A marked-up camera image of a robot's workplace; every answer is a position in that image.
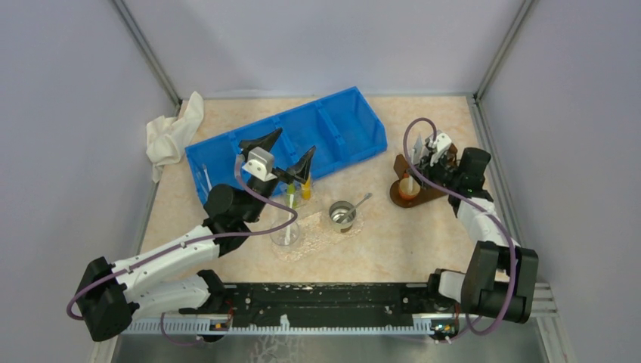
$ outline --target white cloth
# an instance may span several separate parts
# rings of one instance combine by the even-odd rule
[[[194,92],[178,121],[175,117],[160,116],[147,124],[147,156],[153,164],[154,183],[160,180],[165,165],[180,161],[204,116],[203,97]]]

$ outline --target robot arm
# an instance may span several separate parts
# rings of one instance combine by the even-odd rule
[[[274,167],[269,150],[281,132],[277,129],[263,138],[240,142],[246,160],[243,169],[251,175],[247,187],[264,198],[274,193],[278,182],[305,182],[309,177],[315,147],[287,170]],[[258,221],[265,202],[245,190],[216,185],[203,207],[209,218],[161,247],[113,263],[101,257],[88,264],[77,291],[88,290],[75,303],[94,341],[110,339],[145,316],[179,309],[216,310],[222,305],[225,286],[214,271],[162,281],[240,247],[252,235],[246,223]],[[90,287],[104,278],[105,282]]]
[[[438,287],[438,293],[460,303],[463,312],[496,318],[506,299],[507,282],[495,281],[497,270],[509,274],[509,247],[505,236],[496,223],[498,215],[491,195],[483,189],[485,168],[490,154],[484,150],[468,147],[463,151],[460,163],[452,163],[447,150],[451,140],[443,132],[426,142],[428,151],[419,165],[422,174],[431,181],[468,198],[483,208],[481,211],[469,203],[450,196],[448,201],[454,214],[465,227],[471,240],[476,241],[467,273],[437,270],[430,275],[430,286]],[[504,320],[525,323],[530,315],[536,283],[538,256],[512,239],[516,249],[516,288]]]

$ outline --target wire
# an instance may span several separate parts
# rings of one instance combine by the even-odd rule
[[[160,314],[160,333],[163,334],[163,337],[167,338],[167,340],[176,346],[195,346],[197,344],[201,344],[203,341],[202,337],[196,338],[196,341],[189,342],[189,343],[183,343],[183,342],[178,342],[177,340],[173,340],[165,331],[165,313]]]
[[[452,340],[460,338],[463,334],[465,334],[465,332],[467,332],[467,330],[472,331],[476,335],[487,335],[487,334],[495,331],[500,326],[501,321],[503,320],[503,318],[505,317],[505,314],[507,313],[507,309],[509,307],[509,303],[512,301],[512,294],[514,293],[514,285],[515,285],[515,280],[514,279],[516,277],[516,250],[515,250],[515,247],[514,247],[514,243],[512,242],[512,238],[509,236],[509,233],[508,233],[507,229],[503,226],[503,224],[500,222],[500,220],[497,217],[489,214],[488,211],[485,208],[483,208],[482,206],[479,206],[477,203],[474,203],[472,200],[464,197],[463,195],[458,194],[455,191],[451,191],[451,190],[449,190],[447,188],[443,188],[442,186],[440,186],[440,185],[428,180],[410,162],[411,158],[410,158],[409,150],[407,149],[407,140],[408,140],[408,138],[410,136],[410,130],[412,129],[412,127],[414,127],[414,125],[416,125],[417,123],[419,123],[421,121],[427,122],[432,127],[432,131],[433,131],[432,134],[434,135],[434,141],[436,141],[436,125],[430,119],[427,119],[425,117],[421,117],[419,119],[415,119],[414,121],[412,121],[410,123],[410,125],[407,126],[407,129],[405,130],[405,134],[403,135],[403,152],[404,152],[404,155],[405,155],[405,160],[407,161],[407,164],[409,164],[410,168],[414,172],[414,175],[416,175],[416,177],[418,179],[420,179],[420,181],[426,183],[430,187],[432,187],[434,189],[437,189],[439,191],[442,191],[443,193],[446,193],[448,195],[451,195],[452,197],[458,198],[458,199],[462,200],[465,203],[468,203],[470,206],[473,206],[474,208],[476,208],[479,211],[481,211],[481,213],[486,213],[485,215],[499,228],[499,230],[501,231],[501,233],[505,237],[505,240],[506,240],[507,245],[509,247],[509,282],[507,284],[507,291],[506,291],[505,300],[503,301],[503,305],[501,306],[501,309],[500,309],[499,314],[497,315],[496,319],[485,330],[476,330],[474,328],[474,325],[476,323],[478,323],[478,321],[480,321],[482,317],[478,316],[476,319],[474,319],[474,321],[471,321],[471,319],[469,318],[469,314],[466,313],[465,314],[465,320],[467,322],[466,327],[463,328],[459,332],[459,334],[456,335]]]
[[[236,156],[236,163],[234,165],[234,177],[236,178],[236,181],[238,182],[238,184],[240,184],[240,186],[247,193],[252,195],[254,198],[260,200],[261,202],[264,202],[264,203],[269,204],[271,206],[275,206],[278,209],[282,209],[282,210],[284,210],[286,212],[291,213],[292,214],[292,218],[289,219],[288,221],[284,222],[282,225],[278,225],[276,227],[269,228],[269,229],[266,229],[264,231],[256,231],[256,232],[226,232],[226,233],[214,234],[214,235],[211,235],[211,236],[192,238],[192,239],[190,239],[190,240],[188,240],[188,241],[186,241],[184,243],[185,246],[188,246],[190,244],[195,244],[196,242],[200,242],[200,241],[203,241],[203,240],[214,240],[216,238],[223,238],[223,237],[251,237],[251,236],[259,236],[259,235],[263,235],[263,234],[270,234],[272,232],[275,232],[275,231],[278,231],[278,230],[280,230],[282,228],[285,228],[288,225],[291,225],[298,218],[299,214],[294,209],[291,209],[288,206],[284,206],[283,204],[280,204],[280,203],[274,202],[272,200],[269,200],[269,198],[263,197],[262,195],[256,193],[255,191],[253,191],[251,188],[249,188],[247,186],[247,184],[243,180],[242,176],[240,175],[240,166],[243,163],[243,161],[244,161],[244,158],[243,158],[242,155],[237,155]],[[127,272],[127,270],[132,271],[135,268],[139,268],[142,265],[145,265],[145,264],[147,264],[147,263],[149,263],[149,262],[151,262],[151,261],[153,261],[155,259],[158,259],[159,257],[162,257],[162,256],[166,255],[167,253],[170,253],[170,252],[172,252],[174,250],[177,250],[178,248],[182,248],[182,246],[180,244],[176,244],[174,246],[171,246],[171,247],[167,248],[166,250],[162,250],[162,251],[160,251],[158,253],[153,254],[152,256],[147,257],[146,259],[142,259],[141,261],[130,265],[129,268],[124,268],[124,269],[122,269],[120,271],[113,272],[113,273],[111,273],[111,274],[109,274],[107,276],[104,276],[103,278],[99,278],[98,280],[92,282],[91,284],[83,287],[80,291],[78,291],[76,293],[76,295],[73,296],[73,298],[67,304],[67,315],[70,318],[72,318],[73,320],[84,320],[81,315],[77,315],[76,313],[73,312],[73,305],[76,304],[78,299],[80,299],[81,297],[86,295],[89,291],[93,290],[97,286],[100,286],[100,285],[104,284],[105,282],[107,282],[107,281],[109,281],[109,280],[111,280],[113,278],[117,278],[117,277],[119,277],[121,275],[124,275]],[[161,320],[160,327],[161,327],[161,330],[164,330],[164,327],[163,327],[163,324],[162,324],[163,316],[164,316],[164,314],[160,316],[160,320]]]

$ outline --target blue plastic bin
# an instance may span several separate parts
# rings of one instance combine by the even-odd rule
[[[271,149],[276,166],[286,169],[316,145],[311,161],[314,179],[387,149],[385,128],[380,119],[358,88],[348,88],[186,147],[200,202],[204,204],[208,194],[203,165],[207,167],[212,186],[224,183],[240,188],[234,179],[234,161],[240,153],[238,143],[267,135],[279,127],[283,133]],[[243,178],[247,180],[249,175],[243,172]]]

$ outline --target black base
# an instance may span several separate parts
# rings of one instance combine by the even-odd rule
[[[234,326],[411,327],[412,314],[454,313],[454,301],[430,293],[427,284],[226,284]],[[206,313],[227,314],[229,305]],[[187,309],[180,313],[195,313]]]

